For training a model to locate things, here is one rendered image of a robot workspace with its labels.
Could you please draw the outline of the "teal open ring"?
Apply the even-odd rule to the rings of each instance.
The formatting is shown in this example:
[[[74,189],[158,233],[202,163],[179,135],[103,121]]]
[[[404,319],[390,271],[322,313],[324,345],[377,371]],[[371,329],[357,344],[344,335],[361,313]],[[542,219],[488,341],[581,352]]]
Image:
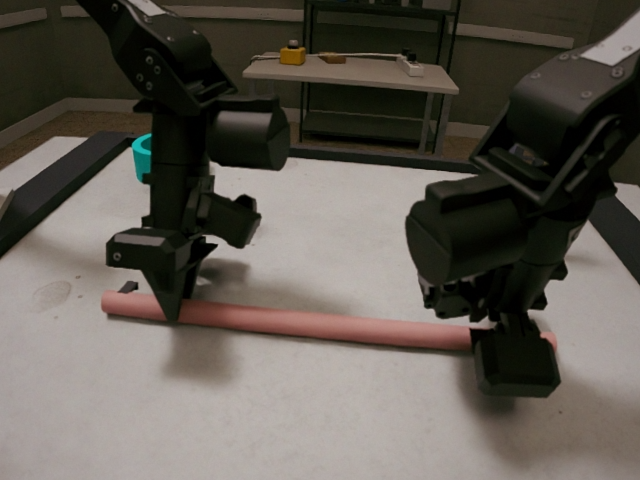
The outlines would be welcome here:
[[[141,183],[142,173],[150,173],[150,150],[151,134],[144,135],[132,143],[136,176]]]

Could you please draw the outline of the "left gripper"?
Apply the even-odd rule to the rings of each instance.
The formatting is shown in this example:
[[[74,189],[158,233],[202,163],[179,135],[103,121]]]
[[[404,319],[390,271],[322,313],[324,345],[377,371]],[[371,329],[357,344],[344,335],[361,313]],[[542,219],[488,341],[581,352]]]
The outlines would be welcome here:
[[[141,224],[145,228],[115,233],[105,243],[106,265],[141,270],[168,321],[179,319],[182,297],[191,299],[203,259],[218,247],[206,243],[207,231],[199,222],[198,232],[182,231],[191,188],[201,180],[204,191],[209,190],[215,180],[210,165],[150,162],[150,173],[142,173],[142,184],[150,185],[150,212]]]

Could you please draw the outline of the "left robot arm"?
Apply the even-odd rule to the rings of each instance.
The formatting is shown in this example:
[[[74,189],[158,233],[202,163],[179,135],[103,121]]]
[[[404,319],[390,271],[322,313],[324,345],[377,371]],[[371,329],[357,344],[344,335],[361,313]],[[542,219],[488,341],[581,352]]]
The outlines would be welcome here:
[[[151,162],[284,168],[291,128],[279,95],[236,95],[238,88],[195,27],[151,0],[75,1],[104,31],[115,62],[144,96],[132,111],[152,115]],[[200,84],[204,88],[191,94],[188,89]],[[209,190],[204,185],[201,180],[191,188],[182,231],[198,232],[199,222],[234,248],[250,245],[262,219],[257,199],[219,195],[215,180]]]

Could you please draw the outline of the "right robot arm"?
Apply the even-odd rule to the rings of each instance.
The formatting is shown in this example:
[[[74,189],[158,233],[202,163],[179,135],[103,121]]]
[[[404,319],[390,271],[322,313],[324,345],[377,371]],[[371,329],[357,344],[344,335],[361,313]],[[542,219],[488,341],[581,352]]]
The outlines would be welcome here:
[[[618,192],[609,168],[639,134],[640,7],[523,77],[469,156],[480,175],[429,183],[413,203],[405,235],[424,308],[442,320],[475,302],[495,309],[497,267],[561,261],[596,201]],[[532,166],[515,145],[549,164]]]

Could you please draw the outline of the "pink long bar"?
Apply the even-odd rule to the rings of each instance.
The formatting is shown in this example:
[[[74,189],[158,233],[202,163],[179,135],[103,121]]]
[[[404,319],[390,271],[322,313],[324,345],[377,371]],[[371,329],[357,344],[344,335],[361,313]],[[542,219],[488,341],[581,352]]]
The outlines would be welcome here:
[[[119,291],[106,290],[104,313],[168,321],[154,295],[132,293],[137,281]],[[472,351],[469,328],[401,320],[314,313],[228,303],[182,299],[179,323],[284,335]]]

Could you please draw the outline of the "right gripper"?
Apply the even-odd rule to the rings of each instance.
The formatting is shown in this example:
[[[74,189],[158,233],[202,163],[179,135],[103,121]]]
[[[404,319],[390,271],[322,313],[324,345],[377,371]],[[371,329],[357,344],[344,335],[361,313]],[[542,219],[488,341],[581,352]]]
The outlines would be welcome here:
[[[541,337],[527,311],[544,311],[547,284],[568,274],[564,258],[551,265],[519,259],[497,269],[504,275],[496,308],[480,309],[475,302],[469,315],[470,323],[487,316],[500,322],[495,330],[469,328],[477,388],[484,395],[548,398],[562,381],[553,344]]]

